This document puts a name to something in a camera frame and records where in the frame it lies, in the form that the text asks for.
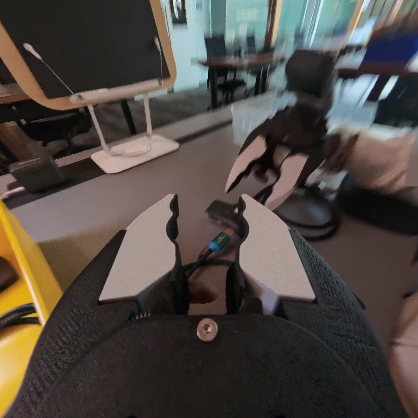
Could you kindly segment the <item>yellow plastic bin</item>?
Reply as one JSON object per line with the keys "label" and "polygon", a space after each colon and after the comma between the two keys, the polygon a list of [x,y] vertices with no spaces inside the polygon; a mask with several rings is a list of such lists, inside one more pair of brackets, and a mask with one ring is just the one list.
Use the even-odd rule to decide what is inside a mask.
{"label": "yellow plastic bin", "polygon": [[0,412],[15,400],[35,344],[62,296],[62,290],[39,246],[1,202],[0,255],[18,280],[0,293]]}

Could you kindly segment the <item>black office chair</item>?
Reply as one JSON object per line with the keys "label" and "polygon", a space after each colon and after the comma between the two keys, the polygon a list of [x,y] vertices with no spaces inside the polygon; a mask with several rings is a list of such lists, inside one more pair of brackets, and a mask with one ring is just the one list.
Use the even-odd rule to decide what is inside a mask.
{"label": "black office chair", "polygon": [[30,139],[40,142],[43,147],[63,140],[68,148],[78,149],[80,146],[74,143],[74,138],[92,128],[90,114],[80,109],[35,119],[19,119],[15,122]]}

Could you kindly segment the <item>grey desk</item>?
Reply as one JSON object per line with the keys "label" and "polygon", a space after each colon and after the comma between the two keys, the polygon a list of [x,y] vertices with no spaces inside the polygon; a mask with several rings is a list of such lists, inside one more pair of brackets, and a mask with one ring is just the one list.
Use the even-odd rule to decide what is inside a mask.
{"label": "grey desk", "polygon": [[[146,208],[169,193],[179,197],[178,243],[183,262],[196,259],[220,228],[205,210],[216,200],[237,202],[260,183],[243,180],[230,194],[225,183],[239,147],[229,108],[157,129],[171,139],[191,137],[159,159],[113,175],[101,175],[11,210],[40,245],[66,290],[104,245]],[[383,345],[390,341],[403,296],[417,289],[413,263],[417,238],[376,229],[344,217],[332,238],[311,245],[365,304]]]}

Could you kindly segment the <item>framed wall picture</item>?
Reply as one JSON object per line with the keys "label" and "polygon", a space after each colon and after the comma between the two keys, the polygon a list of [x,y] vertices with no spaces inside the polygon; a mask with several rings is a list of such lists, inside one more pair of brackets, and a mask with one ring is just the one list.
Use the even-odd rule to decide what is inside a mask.
{"label": "framed wall picture", "polygon": [[169,0],[170,15],[173,25],[186,25],[187,17],[184,0]]}

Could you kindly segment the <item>person's left hand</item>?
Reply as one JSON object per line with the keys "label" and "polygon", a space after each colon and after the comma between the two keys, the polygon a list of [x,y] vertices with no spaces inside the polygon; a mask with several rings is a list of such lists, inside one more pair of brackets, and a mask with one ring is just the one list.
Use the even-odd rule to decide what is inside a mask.
{"label": "person's left hand", "polygon": [[189,281],[189,295],[191,304],[209,304],[218,298],[218,292],[200,281]]}

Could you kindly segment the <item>clear plastic bin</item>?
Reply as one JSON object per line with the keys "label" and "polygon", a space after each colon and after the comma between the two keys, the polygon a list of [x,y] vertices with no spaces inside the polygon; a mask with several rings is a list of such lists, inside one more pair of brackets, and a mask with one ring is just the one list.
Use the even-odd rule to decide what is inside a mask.
{"label": "clear plastic bin", "polygon": [[293,102],[289,96],[257,96],[231,105],[233,143],[243,145],[248,135],[268,118]]}

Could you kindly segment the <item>person's right forearm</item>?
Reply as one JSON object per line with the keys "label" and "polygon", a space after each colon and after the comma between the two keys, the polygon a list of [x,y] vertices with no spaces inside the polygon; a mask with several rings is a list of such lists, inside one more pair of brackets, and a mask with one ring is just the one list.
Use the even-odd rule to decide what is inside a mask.
{"label": "person's right forearm", "polygon": [[360,132],[343,167],[364,189],[417,194],[417,130],[386,140]]}

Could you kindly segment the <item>wooden desk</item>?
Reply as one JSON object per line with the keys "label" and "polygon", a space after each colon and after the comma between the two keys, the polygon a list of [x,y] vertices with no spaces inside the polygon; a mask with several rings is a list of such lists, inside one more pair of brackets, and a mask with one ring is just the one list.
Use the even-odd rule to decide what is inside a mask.
{"label": "wooden desk", "polygon": [[417,69],[410,70],[409,68],[409,61],[368,61],[365,64],[360,64],[357,68],[348,66],[339,67],[337,69],[337,76],[338,78],[347,80],[357,79],[360,76],[368,74],[375,76],[377,75],[378,80],[366,98],[366,101],[377,102],[380,94],[383,92],[384,87],[391,77],[398,76],[400,78],[407,78],[414,81],[418,80]]}
{"label": "wooden desk", "polygon": [[211,91],[211,104],[208,109],[214,110],[219,106],[218,87],[216,82],[218,70],[247,70],[250,67],[256,67],[258,74],[256,76],[255,95],[257,96],[266,92],[268,85],[268,76],[270,72],[273,72],[273,67],[285,64],[286,60],[286,57],[283,55],[278,55],[275,52],[267,52],[258,55],[249,55],[244,58],[193,58],[191,59],[191,63],[208,68],[208,76],[210,80]]}
{"label": "wooden desk", "polygon": [[0,84],[0,105],[32,100],[16,83]]}

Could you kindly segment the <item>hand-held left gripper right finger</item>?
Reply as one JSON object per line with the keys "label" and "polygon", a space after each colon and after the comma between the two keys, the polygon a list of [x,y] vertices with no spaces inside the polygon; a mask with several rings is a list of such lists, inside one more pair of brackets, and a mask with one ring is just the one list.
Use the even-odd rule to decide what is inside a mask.
{"label": "hand-held left gripper right finger", "polygon": [[282,302],[314,303],[316,296],[297,234],[247,194],[238,202],[238,242],[226,276],[228,314],[276,314]]}

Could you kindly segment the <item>person's right hand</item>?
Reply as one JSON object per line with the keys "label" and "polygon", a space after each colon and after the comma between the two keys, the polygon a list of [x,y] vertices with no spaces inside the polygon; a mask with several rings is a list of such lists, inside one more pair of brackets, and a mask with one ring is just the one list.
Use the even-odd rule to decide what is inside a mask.
{"label": "person's right hand", "polygon": [[358,138],[358,132],[339,131],[328,135],[324,146],[324,169],[328,172],[341,171]]}

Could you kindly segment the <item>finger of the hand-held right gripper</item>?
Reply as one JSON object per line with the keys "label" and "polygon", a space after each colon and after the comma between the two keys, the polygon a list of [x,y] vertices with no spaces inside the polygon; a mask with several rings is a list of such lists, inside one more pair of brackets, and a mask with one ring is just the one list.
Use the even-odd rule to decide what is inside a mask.
{"label": "finger of the hand-held right gripper", "polygon": [[273,211],[277,209],[295,191],[298,179],[308,159],[307,154],[287,156],[280,166],[280,176],[271,189],[264,207]]}
{"label": "finger of the hand-held right gripper", "polygon": [[231,171],[229,173],[224,191],[229,193],[235,188],[243,177],[251,173],[254,165],[256,165],[267,151],[265,137],[258,135],[242,149],[238,154]]}

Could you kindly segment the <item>blue plastic bin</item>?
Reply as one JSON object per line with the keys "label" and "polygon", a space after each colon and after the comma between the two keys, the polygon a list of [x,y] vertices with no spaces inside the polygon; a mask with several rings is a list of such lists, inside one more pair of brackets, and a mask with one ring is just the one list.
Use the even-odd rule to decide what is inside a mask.
{"label": "blue plastic bin", "polygon": [[360,67],[390,64],[406,66],[418,51],[417,29],[390,31],[371,37]]}

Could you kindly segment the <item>braided HDMI cable green plugs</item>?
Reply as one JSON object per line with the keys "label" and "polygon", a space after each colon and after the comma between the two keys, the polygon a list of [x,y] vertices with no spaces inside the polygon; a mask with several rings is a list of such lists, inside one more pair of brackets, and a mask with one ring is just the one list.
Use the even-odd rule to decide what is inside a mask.
{"label": "braided HDMI cable green plugs", "polygon": [[230,268],[233,262],[223,258],[223,254],[233,244],[235,235],[236,233],[232,229],[223,230],[201,250],[194,261],[183,263],[182,269],[187,281],[192,282],[196,274],[199,275],[202,270],[210,267]]}

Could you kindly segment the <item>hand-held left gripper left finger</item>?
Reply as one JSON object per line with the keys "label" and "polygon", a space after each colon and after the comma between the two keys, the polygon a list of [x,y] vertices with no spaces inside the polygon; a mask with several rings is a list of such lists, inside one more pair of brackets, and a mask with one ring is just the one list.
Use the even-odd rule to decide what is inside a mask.
{"label": "hand-held left gripper left finger", "polygon": [[144,314],[165,299],[177,315],[188,313],[189,285],[176,242],[178,216],[178,195],[168,194],[128,225],[100,303],[136,301]]}

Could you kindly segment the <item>small black square adapter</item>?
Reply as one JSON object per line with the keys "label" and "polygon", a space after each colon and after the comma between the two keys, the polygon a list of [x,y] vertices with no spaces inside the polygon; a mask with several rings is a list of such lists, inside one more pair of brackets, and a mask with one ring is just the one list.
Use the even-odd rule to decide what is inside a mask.
{"label": "small black square adapter", "polygon": [[3,292],[18,280],[18,274],[7,259],[0,257],[0,291]]}

